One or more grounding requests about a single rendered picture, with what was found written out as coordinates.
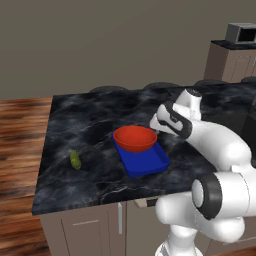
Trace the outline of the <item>green cucumber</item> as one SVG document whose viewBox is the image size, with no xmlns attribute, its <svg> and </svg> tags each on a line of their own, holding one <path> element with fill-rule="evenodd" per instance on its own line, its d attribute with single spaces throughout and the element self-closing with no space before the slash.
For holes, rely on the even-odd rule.
<svg viewBox="0 0 256 256">
<path fill-rule="evenodd" d="M 80 170 L 82 167 L 79 154 L 76 150 L 72 150 L 70 152 L 70 163 L 71 163 L 71 166 L 76 170 Z"/>
</svg>

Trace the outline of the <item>blue tray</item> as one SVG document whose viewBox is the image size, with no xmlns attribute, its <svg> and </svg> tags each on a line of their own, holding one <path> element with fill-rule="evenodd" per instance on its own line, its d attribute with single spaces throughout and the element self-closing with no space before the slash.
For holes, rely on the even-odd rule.
<svg viewBox="0 0 256 256">
<path fill-rule="evenodd" d="M 157 142 L 157 137 L 154 137 L 153 141 L 148 144 L 148 149 L 141 152 L 124 149 L 115 135 L 112 135 L 112 139 L 130 178 L 160 173 L 168 169 L 170 159 Z"/>
</svg>

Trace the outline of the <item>brown cupboard run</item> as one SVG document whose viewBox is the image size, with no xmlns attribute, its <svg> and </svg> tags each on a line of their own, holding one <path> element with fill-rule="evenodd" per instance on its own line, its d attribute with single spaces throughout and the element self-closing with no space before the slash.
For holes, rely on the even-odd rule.
<svg viewBox="0 0 256 256">
<path fill-rule="evenodd" d="M 205 80 L 240 82 L 256 76 L 256 43 L 233 44 L 225 40 L 212 40 L 204 72 Z"/>
</svg>

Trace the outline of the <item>dark round stool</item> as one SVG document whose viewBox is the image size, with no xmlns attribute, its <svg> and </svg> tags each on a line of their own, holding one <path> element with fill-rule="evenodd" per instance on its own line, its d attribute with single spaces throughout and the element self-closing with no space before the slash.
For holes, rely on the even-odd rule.
<svg viewBox="0 0 256 256">
<path fill-rule="evenodd" d="M 129 91 L 129 90 L 121 86 L 105 85 L 105 86 L 99 86 L 99 87 L 93 88 L 89 91 L 89 93 L 113 92 L 113 91 Z"/>
<path fill-rule="evenodd" d="M 180 85 L 169 83 L 169 82 L 154 82 L 146 85 L 143 89 L 159 89 L 159 88 L 171 88 L 171 87 L 180 87 Z"/>
<path fill-rule="evenodd" d="M 218 84 L 228 84 L 228 82 L 222 80 L 215 80 L 215 79 L 203 79 L 197 81 L 194 86 L 203 86 L 203 85 L 218 85 Z"/>
</svg>

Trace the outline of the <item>grey microwave oven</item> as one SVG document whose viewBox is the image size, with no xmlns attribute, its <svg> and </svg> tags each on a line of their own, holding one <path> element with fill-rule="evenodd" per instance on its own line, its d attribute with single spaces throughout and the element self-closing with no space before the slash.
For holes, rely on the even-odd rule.
<svg viewBox="0 0 256 256">
<path fill-rule="evenodd" d="M 225 40 L 234 44 L 256 43 L 256 24 L 229 23 Z"/>
</svg>

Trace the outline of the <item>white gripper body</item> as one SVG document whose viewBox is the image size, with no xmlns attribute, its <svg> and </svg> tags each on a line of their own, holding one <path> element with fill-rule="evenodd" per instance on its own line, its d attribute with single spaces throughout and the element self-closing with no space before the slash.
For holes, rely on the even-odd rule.
<svg viewBox="0 0 256 256">
<path fill-rule="evenodd" d="M 156 134 L 159 134 L 160 132 L 166 132 L 166 127 L 158 122 L 156 114 L 154 114 L 152 119 L 150 120 L 149 126 L 151 129 L 154 130 Z"/>
</svg>

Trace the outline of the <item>brown cupboard door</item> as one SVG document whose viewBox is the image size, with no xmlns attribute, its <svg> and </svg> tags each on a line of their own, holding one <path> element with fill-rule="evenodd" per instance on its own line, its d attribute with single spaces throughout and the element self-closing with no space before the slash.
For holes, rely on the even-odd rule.
<svg viewBox="0 0 256 256">
<path fill-rule="evenodd" d="M 99 219 L 98 223 L 72 226 L 77 222 Z M 110 256 L 108 213 L 83 214 L 62 219 L 70 256 Z"/>
<path fill-rule="evenodd" d="M 155 256 L 159 245 L 167 238 L 169 226 L 156 217 L 155 208 L 139 208 L 127 202 L 126 256 Z"/>
</svg>

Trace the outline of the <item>red bowl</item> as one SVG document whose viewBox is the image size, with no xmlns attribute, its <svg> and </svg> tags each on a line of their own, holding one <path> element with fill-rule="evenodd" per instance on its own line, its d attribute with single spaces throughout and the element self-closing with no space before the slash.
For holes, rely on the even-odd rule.
<svg viewBox="0 0 256 256">
<path fill-rule="evenodd" d="M 113 132 L 117 145 L 132 153 L 149 150 L 156 142 L 158 136 L 149 128 L 143 126 L 122 126 Z"/>
</svg>

